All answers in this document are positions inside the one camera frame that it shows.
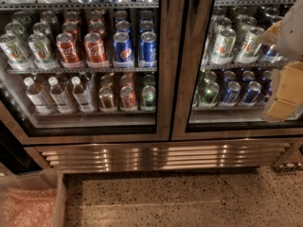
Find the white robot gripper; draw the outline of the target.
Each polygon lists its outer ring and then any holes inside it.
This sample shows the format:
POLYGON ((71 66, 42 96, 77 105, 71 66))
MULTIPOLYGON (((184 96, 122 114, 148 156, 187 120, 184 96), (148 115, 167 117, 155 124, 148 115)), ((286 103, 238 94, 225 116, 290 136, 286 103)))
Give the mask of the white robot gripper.
POLYGON ((297 0, 260 41, 277 44, 279 53, 290 60, 281 70, 273 70, 272 95, 261 114, 266 122, 283 122, 303 103, 303 0, 297 0))

